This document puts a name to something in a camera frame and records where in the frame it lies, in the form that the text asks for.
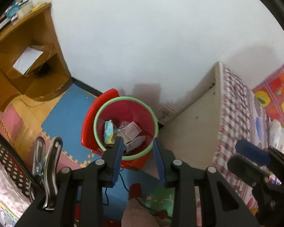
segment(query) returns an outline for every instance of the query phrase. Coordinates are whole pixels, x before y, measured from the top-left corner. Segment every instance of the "foot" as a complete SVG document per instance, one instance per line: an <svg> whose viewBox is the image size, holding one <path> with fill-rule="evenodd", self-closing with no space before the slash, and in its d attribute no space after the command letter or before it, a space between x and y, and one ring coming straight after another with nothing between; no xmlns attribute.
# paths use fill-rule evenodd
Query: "foot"
<svg viewBox="0 0 284 227"><path fill-rule="evenodd" d="M141 184L134 183L129 187L129 199L141 197Z"/></svg>

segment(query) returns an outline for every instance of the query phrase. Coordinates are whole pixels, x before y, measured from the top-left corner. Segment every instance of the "metal clamp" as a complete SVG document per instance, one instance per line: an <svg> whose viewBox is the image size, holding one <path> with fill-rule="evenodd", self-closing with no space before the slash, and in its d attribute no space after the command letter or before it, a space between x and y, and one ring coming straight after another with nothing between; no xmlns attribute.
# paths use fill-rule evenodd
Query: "metal clamp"
<svg viewBox="0 0 284 227"><path fill-rule="evenodd" d="M45 155L45 141L42 137L38 137L35 143L34 161L32 174L39 177L45 190L45 202L42 209L53 210L58 194L56 182L57 164L62 150L62 139L55 136ZM29 190L31 200L34 200L34 191L32 187Z"/></svg>

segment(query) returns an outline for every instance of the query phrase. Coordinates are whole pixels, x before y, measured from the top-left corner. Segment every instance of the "light green ring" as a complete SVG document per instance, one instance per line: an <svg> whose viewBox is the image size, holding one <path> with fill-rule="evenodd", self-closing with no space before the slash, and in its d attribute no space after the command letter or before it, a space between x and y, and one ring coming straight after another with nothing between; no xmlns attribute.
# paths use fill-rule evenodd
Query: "light green ring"
<svg viewBox="0 0 284 227"><path fill-rule="evenodd" d="M143 107L145 107L149 113L151 114L152 118L153 118L153 121L154 121L154 124L155 124L155 136L154 137L157 137L158 136L158 133L159 133L159 127L158 127L158 119L155 115L155 113L153 112L153 110L147 106L144 102L136 99L136 98L133 98L133 97L129 97L129 96L119 96L119 97L115 97L109 101L107 101L106 103L104 103L102 105L102 107L100 107L100 109L98 110L97 114L96 114L96 117L95 117L95 120L94 120L94 135L95 135L95 139L99 145L99 147L105 151L106 148L102 145L99 137L98 137L98 132L97 132L97 122L98 122L98 119L99 119L99 116L100 114L102 113L102 111L104 110L104 108L106 108L109 104L115 102L115 101L120 101L120 100L129 100L129 101L134 101L134 102L137 102L139 104L141 104ZM151 142L148 147L146 149L144 149L143 151L141 151L140 153L138 154L134 154L134 155L130 155L130 156L123 156L122 157L122 160L133 160L133 159L137 159L137 158L141 158L142 156L146 155L149 151L151 151L151 149L153 148L153 142Z"/></svg>

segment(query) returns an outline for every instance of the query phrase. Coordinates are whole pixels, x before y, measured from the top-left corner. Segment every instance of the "brown polka dot cloth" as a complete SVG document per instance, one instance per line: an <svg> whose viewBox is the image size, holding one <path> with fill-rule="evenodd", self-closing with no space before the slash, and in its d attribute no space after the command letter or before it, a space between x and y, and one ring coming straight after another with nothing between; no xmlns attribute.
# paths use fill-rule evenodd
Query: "brown polka dot cloth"
<svg viewBox="0 0 284 227"><path fill-rule="evenodd" d="M16 184L17 188L29 198L29 180L14 158L0 144L0 162Z"/></svg>

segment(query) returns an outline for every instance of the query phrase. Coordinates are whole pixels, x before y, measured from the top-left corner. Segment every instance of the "screw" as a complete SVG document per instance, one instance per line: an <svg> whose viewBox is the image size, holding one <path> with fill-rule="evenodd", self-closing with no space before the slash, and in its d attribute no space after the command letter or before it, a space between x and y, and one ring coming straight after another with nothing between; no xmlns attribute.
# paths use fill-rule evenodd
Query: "screw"
<svg viewBox="0 0 284 227"><path fill-rule="evenodd" d="M217 169L214 168L213 166L208 167L207 170L208 170L210 173L215 173L215 172L217 171Z"/></svg>
<svg viewBox="0 0 284 227"><path fill-rule="evenodd" d="M69 173L69 171L70 171L69 167L63 167L63 168L61 169L61 172L62 172L63 174Z"/></svg>
<svg viewBox="0 0 284 227"><path fill-rule="evenodd" d="M270 202L271 210L274 210L275 206L276 206L276 202L275 201L271 201Z"/></svg>
<svg viewBox="0 0 284 227"><path fill-rule="evenodd" d="M176 165L176 166L180 166L180 165L182 165L182 160L180 160L180 159L175 159L175 160L173 161L173 164Z"/></svg>
<svg viewBox="0 0 284 227"><path fill-rule="evenodd" d="M96 165L101 166L105 163L105 161L103 159L98 159L96 160Z"/></svg>

